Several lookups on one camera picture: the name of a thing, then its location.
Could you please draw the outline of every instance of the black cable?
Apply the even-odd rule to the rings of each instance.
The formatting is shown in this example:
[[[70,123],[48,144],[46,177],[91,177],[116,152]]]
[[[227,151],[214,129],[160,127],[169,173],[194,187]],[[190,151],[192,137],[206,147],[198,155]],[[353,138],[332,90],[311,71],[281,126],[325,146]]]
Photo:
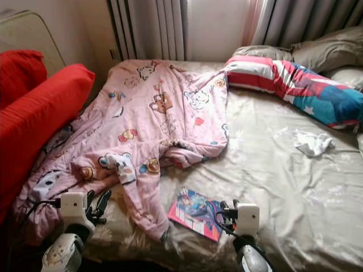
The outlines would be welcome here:
[[[218,220],[217,220],[217,215],[218,214],[224,214],[223,211],[217,211],[214,214],[214,221],[216,221],[217,225],[224,230],[227,234],[230,234],[234,237],[236,237],[237,239],[240,239],[242,241],[242,243],[244,243],[245,245],[249,245],[250,247],[252,247],[254,250],[256,250],[258,253],[260,253],[260,255],[264,258],[265,262],[271,267],[272,271],[275,271],[275,269],[273,268],[273,265],[271,264],[271,262],[269,261],[269,259],[267,259],[267,257],[265,256],[265,254],[258,248],[256,247],[253,243],[251,243],[250,241],[248,241],[247,239],[243,238],[242,236],[237,235],[236,233],[234,233],[233,231],[231,231],[230,229],[226,228],[225,226],[223,226],[223,224],[221,224]]]
[[[54,201],[48,201],[48,200],[44,200],[44,201],[39,201],[33,204],[33,206],[31,207],[31,209],[29,210],[29,212],[24,216],[23,220],[20,222],[17,233],[19,234],[20,230],[22,229],[22,226],[24,225],[24,223],[27,221],[27,219],[29,218],[29,216],[31,215],[31,213],[33,211],[35,211],[39,205],[41,204],[51,204],[54,207],[60,207],[60,199],[55,199]],[[6,261],[6,271],[10,272],[10,262],[11,262],[11,254],[12,254],[12,248],[14,247],[14,242],[15,242],[15,238],[18,237],[17,235],[13,236],[11,239],[11,244],[9,247],[9,253],[7,255],[7,261]]]

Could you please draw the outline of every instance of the bedding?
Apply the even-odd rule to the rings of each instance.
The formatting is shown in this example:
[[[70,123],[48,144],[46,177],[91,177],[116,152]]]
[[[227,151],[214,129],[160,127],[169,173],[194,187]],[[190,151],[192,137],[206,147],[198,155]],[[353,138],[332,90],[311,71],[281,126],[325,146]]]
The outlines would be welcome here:
[[[289,61],[233,56],[226,62],[229,85],[274,94],[327,126],[363,124],[363,94]]]
[[[243,46],[233,53],[233,56],[237,55],[292,61],[316,73],[343,66],[363,66],[363,26],[344,28],[314,41],[293,44],[290,48]]]
[[[173,64],[190,71],[183,73],[185,77],[198,77],[197,72],[217,73],[223,68],[223,63]],[[116,102],[118,93],[113,95],[112,102]],[[225,200],[230,206],[234,198],[252,201],[260,206],[259,243],[277,271],[361,271],[361,134],[357,143],[356,135],[329,129],[271,95],[230,88],[227,100],[229,144],[217,159],[187,169],[161,168],[159,186],[164,209],[170,208],[182,186]],[[96,133],[77,129],[86,116],[102,115],[95,104],[72,123],[75,132],[63,145],[52,149],[47,160],[61,155],[78,133]],[[66,131],[59,133],[63,141]],[[299,132],[326,133],[335,148],[320,157],[308,158],[294,146]],[[83,189],[103,188],[100,183],[86,183]],[[157,243],[131,220],[123,186],[117,180],[107,185],[111,184],[115,185],[105,211],[107,223],[96,227],[85,257],[150,260],[179,271],[238,271],[232,237],[223,233],[215,243],[171,223],[166,241]]]
[[[69,145],[34,172],[14,210],[70,188],[99,192],[118,177],[134,222],[154,240],[164,239],[169,223],[159,200],[160,167],[186,168],[221,153],[227,144],[226,95],[223,72],[194,77],[163,61],[120,63],[92,109],[71,124]],[[59,221],[55,208],[39,209],[30,243]]]
[[[344,66],[323,74],[325,77],[337,81],[350,88],[363,92],[363,67]]]

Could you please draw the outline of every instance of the pink blanket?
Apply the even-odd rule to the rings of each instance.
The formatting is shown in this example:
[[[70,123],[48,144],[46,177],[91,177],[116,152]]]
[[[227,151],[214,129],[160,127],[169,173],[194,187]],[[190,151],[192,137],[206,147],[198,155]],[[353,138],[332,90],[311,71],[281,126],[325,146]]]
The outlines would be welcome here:
[[[226,96],[223,72],[186,73],[164,61],[118,64],[96,100],[47,144],[14,213],[23,216],[33,202],[66,190],[99,193],[121,182],[132,219],[160,240],[168,230],[160,167],[185,168],[221,153]],[[39,244],[60,220],[59,210],[40,206],[29,219],[27,242]]]

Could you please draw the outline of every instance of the comic book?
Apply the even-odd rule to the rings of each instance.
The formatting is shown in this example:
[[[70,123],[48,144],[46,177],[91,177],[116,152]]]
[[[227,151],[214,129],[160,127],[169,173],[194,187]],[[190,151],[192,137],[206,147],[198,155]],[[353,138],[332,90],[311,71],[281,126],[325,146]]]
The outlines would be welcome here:
[[[169,210],[168,217],[217,242],[222,232],[214,221],[217,211],[221,211],[218,201],[182,187]]]

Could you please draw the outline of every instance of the red pillow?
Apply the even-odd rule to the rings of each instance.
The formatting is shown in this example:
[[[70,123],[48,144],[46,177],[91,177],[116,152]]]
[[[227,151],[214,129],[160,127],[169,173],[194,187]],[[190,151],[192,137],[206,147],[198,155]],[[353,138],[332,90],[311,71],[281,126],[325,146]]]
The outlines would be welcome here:
[[[0,109],[47,79],[43,55],[33,50],[12,50],[0,54]]]
[[[0,111],[0,223],[39,150],[77,116],[94,79],[83,65],[70,65]]]

